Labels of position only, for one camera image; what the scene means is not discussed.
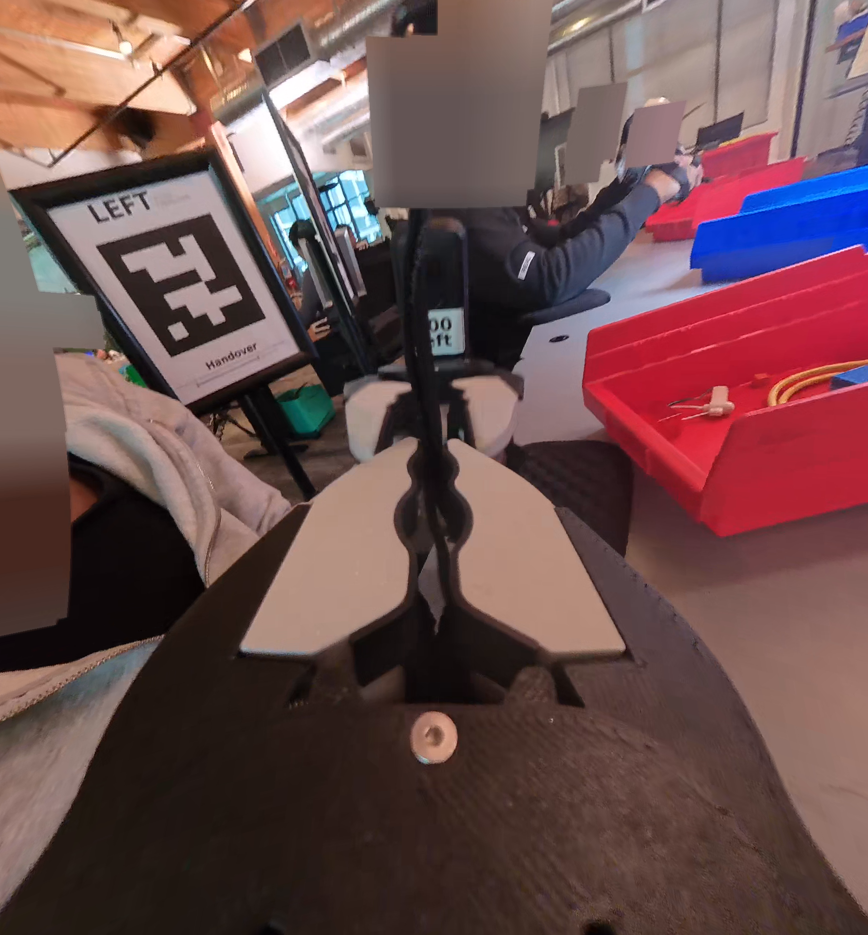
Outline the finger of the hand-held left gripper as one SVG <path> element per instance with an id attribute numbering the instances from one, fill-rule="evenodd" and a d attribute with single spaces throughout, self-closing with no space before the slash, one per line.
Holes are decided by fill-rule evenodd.
<path id="1" fill-rule="evenodd" d="M 484 374 L 452 380 L 444 396 L 444 439 L 457 439 L 489 458 L 504 458 L 524 398 L 516 374 Z"/>
<path id="2" fill-rule="evenodd" d="M 407 381 L 347 383 L 344 414 L 350 453 L 359 464 L 415 435 L 414 394 Z"/>

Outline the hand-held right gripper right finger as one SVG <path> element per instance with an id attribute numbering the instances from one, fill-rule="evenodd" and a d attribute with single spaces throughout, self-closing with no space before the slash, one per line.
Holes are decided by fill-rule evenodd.
<path id="1" fill-rule="evenodd" d="M 440 641 L 463 671 L 507 690 L 528 669 L 624 656 L 626 641 L 552 502 L 462 441 L 447 452 L 458 519 Z"/>

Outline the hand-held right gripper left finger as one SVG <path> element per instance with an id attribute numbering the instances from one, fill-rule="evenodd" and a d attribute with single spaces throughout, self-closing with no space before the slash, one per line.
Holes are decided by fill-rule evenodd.
<path id="1" fill-rule="evenodd" d="M 242 656 L 307 665 L 370 703 L 404 700 L 432 631 L 412 543 L 418 459 L 418 441 L 403 439 L 311 501 Z"/>

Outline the red storage bin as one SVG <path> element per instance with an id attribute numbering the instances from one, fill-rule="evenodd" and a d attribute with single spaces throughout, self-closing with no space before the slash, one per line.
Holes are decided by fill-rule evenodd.
<path id="1" fill-rule="evenodd" d="M 737 214 L 750 194 L 801 181 L 805 157 L 771 162 L 775 137 L 775 133 L 754 134 L 704 151 L 700 185 L 685 200 L 662 206 L 645 223 L 652 240 L 694 240 L 702 224 Z"/>
<path id="2" fill-rule="evenodd" d="M 691 517 L 730 536 L 868 503 L 868 251 L 799 263 L 604 325 L 586 407 Z M 735 412 L 668 419 L 713 386 Z"/>

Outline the grey desk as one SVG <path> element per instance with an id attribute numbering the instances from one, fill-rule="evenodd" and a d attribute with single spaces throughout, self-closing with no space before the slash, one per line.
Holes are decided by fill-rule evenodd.
<path id="1" fill-rule="evenodd" d="M 721 662 L 868 913 L 868 505 L 721 539 L 637 471 L 627 558 Z"/>

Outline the green plastic bin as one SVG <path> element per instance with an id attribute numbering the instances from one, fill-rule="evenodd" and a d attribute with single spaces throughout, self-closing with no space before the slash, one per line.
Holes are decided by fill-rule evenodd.
<path id="1" fill-rule="evenodd" d="M 321 383 L 278 393 L 275 402 L 287 421 L 290 437 L 298 440 L 320 438 L 336 415 L 333 398 Z"/>

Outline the black mesh wrist rest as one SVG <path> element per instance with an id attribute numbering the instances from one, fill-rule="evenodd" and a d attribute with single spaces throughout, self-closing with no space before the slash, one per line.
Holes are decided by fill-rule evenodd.
<path id="1" fill-rule="evenodd" d="M 618 555 L 626 555 L 634 468 L 615 444 L 590 439 L 511 443 L 505 463 L 556 508 L 570 510 Z"/>

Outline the person's black shirt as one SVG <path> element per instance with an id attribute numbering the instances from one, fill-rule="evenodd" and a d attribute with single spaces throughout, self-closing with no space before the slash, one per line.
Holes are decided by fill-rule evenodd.
<path id="1" fill-rule="evenodd" d="M 170 513 L 68 454 L 71 568 L 66 616 L 0 637 L 0 673 L 69 664 L 164 636 L 205 589 Z"/>

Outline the black framed marker sign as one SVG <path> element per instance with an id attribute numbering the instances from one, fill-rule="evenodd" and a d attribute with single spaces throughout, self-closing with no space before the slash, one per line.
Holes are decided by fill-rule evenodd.
<path id="1" fill-rule="evenodd" d="M 8 193 L 147 387 L 197 417 L 237 404 L 311 500 L 271 385 L 310 366 L 316 349 L 221 155 L 189 151 Z"/>

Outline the white air vent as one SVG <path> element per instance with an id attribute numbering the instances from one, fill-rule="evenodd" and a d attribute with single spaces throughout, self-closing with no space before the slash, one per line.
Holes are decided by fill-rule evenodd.
<path id="1" fill-rule="evenodd" d="M 298 19 L 253 53 L 253 64 L 265 87 L 273 89 L 313 63 L 311 32 Z"/>

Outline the blue storage bin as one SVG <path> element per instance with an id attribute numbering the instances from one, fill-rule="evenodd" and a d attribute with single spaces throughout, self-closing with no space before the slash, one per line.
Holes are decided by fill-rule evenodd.
<path id="1" fill-rule="evenodd" d="M 868 251 L 868 166 L 747 195 L 698 226 L 689 266 L 704 284 L 741 281 L 857 246 Z"/>

